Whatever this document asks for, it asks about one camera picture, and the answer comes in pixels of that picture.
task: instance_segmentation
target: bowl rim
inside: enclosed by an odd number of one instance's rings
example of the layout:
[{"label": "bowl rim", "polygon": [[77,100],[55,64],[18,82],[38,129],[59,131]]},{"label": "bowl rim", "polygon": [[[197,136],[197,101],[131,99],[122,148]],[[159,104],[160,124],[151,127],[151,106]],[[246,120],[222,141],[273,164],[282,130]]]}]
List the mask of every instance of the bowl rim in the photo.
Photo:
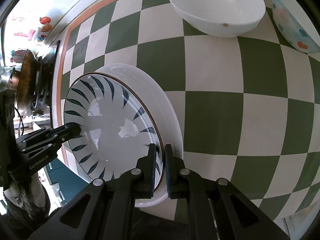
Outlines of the bowl rim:
[{"label": "bowl rim", "polygon": [[[123,85],[126,89],[128,89],[128,90],[135,96],[135,98],[141,103],[141,105],[142,105],[143,108],[145,109],[146,113],[148,114],[148,117],[150,118],[150,120],[151,120],[151,122],[152,122],[152,124],[153,124],[153,126],[154,126],[154,128],[155,128],[155,130],[156,130],[156,135],[157,135],[158,138],[159,138],[160,148],[161,148],[161,155],[162,155],[162,163],[163,163],[163,165],[162,165],[162,173],[161,173],[160,180],[159,180],[157,186],[154,188],[154,191],[153,191],[153,192],[155,192],[155,191],[160,187],[160,185],[161,185],[161,183],[162,183],[162,181],[163,181],[163,178],[164,178],[164,173],[165,173],[165,158],[164,158],[164,146],[163,146],[162,138],[161,138],[159,129],[158,129],[157,125],[156,125],[156,122],[155,122],[155,120],[153,119],[150,111],[148,110],[147,106],[143,103],[143,101],[141,100],[141,98],[140,98],[128,85],[126,85],[124,82],[122,82],[121,80],[119,80],[119,79],[116,78],[116,77],[113,77],[113,76],[111,76],[111,75],[109,75],[109,74],[105,74],[105,73],[101,73],[101,72],[89,72],[89,73],[85,73],[85,74],[81,75],[80,77],[78,77],[76,80],[74,80],[74,82],[71,84],[71,86],[70,86],[69,89],[68,89],[68,92],[67,92],[67,95],[66,95],[66,99],[67,99],[67,97],[68,97],[68,94],[69,94],[72,86],[73,86],[78,80],[80,80],[80,78],[82,78],[82,77],[84,77],[84,76],[87,76],[87,75],[102,75],[102,76],[106,76],[106,77],[108,77],[108,78],[111,78],[111,79],[113,79],[113,80],[116,81],[116,82],[119,82],[121,85]],[[65,108],[66,102],[67,102],[67,100],[65,100],[65,102],[64,102],[63,109]]]},{"label": "bowl rim", "polygon": [[[201,17],[198,17],[196,15],[193,15],[193,14],[190,14],[182,9],[180,9],[178,6],[176,6],[172,0],[169,0],[170,3],[172,4],[172,6],[174,7],[174,9],[177,9],[179,11],[181,11],[182,13],[190,16],[190,17],[193,17],[193,18],[196,18],[198,20],[202,20],[204,22],[208,22],[208,23],[214,23],[214,24],[224,24],[226,22],[213,22],[213,21],[210,21],[210,20],[207,20],[207,19],[204,19],[204,18],[201,18]],[[243,26],[243,25],[249,25],[249,24],[253,24],[253,23],[256,23],[256,22],[260,22],[262,20],[262,18],[264,17],[265,13],[266,13],[266,3],[264,2],[264,0],[261,0],[263,2],[263,5],[264,5],[264,11],[263,11],[263,14],[261,17],[259,17],[257,20],[255,21],[251,21],[251,22],[246,22],[246,23],[229,23],[227,22],[228,25],[232,25],[232,26]]]},{"label": "bowl rim", "polygon": [[287,13],[291,16],[292,20],[294,20],[300,27],[305,31],[305,33],[308,35],[308,37],[313,43],[318,47],[320,50],[320,44],[316,43],[315,40],[311,37],[311,35],[305,30],[305,28],[301,25],[301,23],[294,17],[294,15],[287,9],[287,7],[284,5],[284,3],[281,0],[278,0],[280,4],[283,6],[283,8],[287,11]]}]

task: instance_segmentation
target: dark sleeve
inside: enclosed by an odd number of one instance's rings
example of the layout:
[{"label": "dark sleeve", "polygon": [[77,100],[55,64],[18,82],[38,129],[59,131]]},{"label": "dark sleeve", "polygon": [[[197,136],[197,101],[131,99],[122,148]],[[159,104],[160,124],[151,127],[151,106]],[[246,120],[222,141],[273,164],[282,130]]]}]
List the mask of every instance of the dark sleeve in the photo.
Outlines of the dark sleeve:
[{"label": "dark sleeve", "polygon": [[48,220],[50,199],[45,188],[43,186],[42,188],[45,194],[44,212],[41,212],[36,220],[32,220],[25,210],[17,207],[4,196],[7,201],[7,213],[2,216],[1,223],[6,223],[7,227],[10,228],[18,239],[28,239],[34,231]]}]

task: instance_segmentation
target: orange border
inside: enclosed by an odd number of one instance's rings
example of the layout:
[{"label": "orange border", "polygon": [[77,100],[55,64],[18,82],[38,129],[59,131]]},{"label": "orange border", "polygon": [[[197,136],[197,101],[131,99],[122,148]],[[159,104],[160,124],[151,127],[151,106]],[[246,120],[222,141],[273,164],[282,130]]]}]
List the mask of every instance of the orange border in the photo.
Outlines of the orange border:
[{"label": "orange border", "polygon": [[[67,52],[67,45],[68,45],[68,40],[70,37],[70,33],[71,31],[76,28],[80,23],[82,23],[84,20],[86,20],[89,16],[91,16],[92,14],[94,14],[96,11],[98,11],[99,9],[101,9],[102,7],[114,2],[116,0],[103,0],[101,2],[98,2],[97,4],[92,5],[90,8],[88,8],[87,10],[85,10],[77,19],[75,19],[73,21],[73,23],[71,23],[67,35],[65,37],[65,41],[63,44],[63,49],[62,49],[62,53],[61,53],[61,58],[60,58],[60,64],[59,64],[59,69],[58,69],[58,77],[57,77],[57,122],[58,122],[58,126],[62,125],[62,119],[61,119],[61,97],[60,97],[60,93],[61,93],[61,78],[62,78],[62,72],[63,72],[63,63],[64,63],[64,59],[66,56],[66,52]],[[66,166],[69,166],[68,164],[68,159],[67,159],[67,154],[66,151],[64,149],[64,147],[61,148],[62,150],[62,156],[63,156],[63,160]]]}]

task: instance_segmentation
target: plate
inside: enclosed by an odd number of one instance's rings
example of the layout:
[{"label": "plate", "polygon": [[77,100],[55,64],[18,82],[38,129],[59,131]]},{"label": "plate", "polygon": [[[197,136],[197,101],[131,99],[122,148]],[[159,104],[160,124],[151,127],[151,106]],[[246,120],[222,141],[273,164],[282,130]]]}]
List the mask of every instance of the plate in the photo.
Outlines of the plate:
[{"label": "plate", "polygon": [[158,146],[155,190],[164,175],[163,143],[145,104],[124,82],[103,73],[79,77],[64,106],[65,125],[77,123],[80,136],[69,140],[72,152],[91,179],[119,178]]}]

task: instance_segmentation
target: table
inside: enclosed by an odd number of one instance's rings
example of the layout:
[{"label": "table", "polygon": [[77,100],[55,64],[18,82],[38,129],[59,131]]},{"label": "table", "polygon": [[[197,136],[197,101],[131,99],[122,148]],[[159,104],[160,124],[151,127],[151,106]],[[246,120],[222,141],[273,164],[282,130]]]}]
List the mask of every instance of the table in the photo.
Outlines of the table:
[{"label": "table", "polygon": [[[165,91],[186,167],[207,179],[227,178],[273,220],[320,199],[320,56],[295,50],[271,8],[251,32],[219,38],[182,20],[169,0],[94,4],[66,35],[57,68],[58,125],[73,81],[111,63],[137,66]],[[149,209],[183,221],[186,202]]]}]

